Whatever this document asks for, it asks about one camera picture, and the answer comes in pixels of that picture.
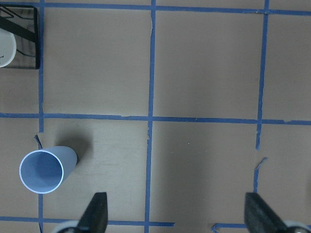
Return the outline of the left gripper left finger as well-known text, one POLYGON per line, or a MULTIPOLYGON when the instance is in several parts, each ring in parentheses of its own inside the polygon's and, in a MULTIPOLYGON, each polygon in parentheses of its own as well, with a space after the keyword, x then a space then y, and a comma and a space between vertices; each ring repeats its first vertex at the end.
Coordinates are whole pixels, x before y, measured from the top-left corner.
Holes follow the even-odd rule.
POLYGON ((108 225, 107 193, 95 193, 77 226, 76 233, 104 233, 108 225))

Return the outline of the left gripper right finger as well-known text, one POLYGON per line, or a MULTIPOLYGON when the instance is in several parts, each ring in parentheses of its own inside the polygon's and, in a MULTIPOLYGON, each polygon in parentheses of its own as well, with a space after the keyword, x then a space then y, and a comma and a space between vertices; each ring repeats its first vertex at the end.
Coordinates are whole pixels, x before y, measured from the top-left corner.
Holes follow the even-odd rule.
POLYGON ((244 200, 244 223, 250 233, 285 233, 287 226, 258 193, 244 200))

